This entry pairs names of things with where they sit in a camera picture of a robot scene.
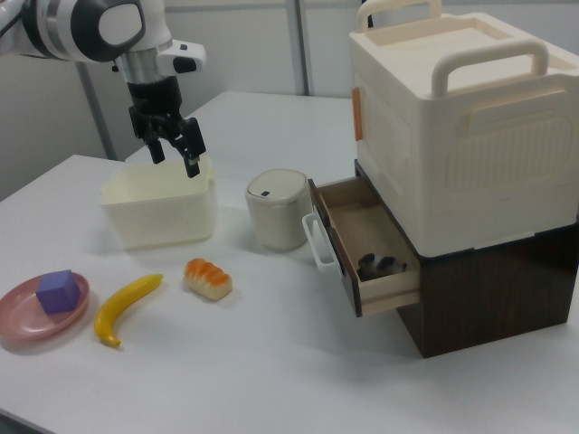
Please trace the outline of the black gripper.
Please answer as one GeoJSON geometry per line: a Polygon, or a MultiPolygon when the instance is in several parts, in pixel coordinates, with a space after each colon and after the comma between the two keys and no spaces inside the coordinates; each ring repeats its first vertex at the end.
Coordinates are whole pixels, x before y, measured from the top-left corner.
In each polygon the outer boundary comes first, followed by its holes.
{"type": "Polygon", "coordinates": [[[172,136],[171,144],[184,160],[189,178],[200,174],[199,161],[206,152],[204,138],[196,118],[183,119],[182,96],[175,76],[149,83],[129,83],[132,100],[130,120],[136,136],[143,136],[152,162],[165,160],[158,135],[172,136]]]}

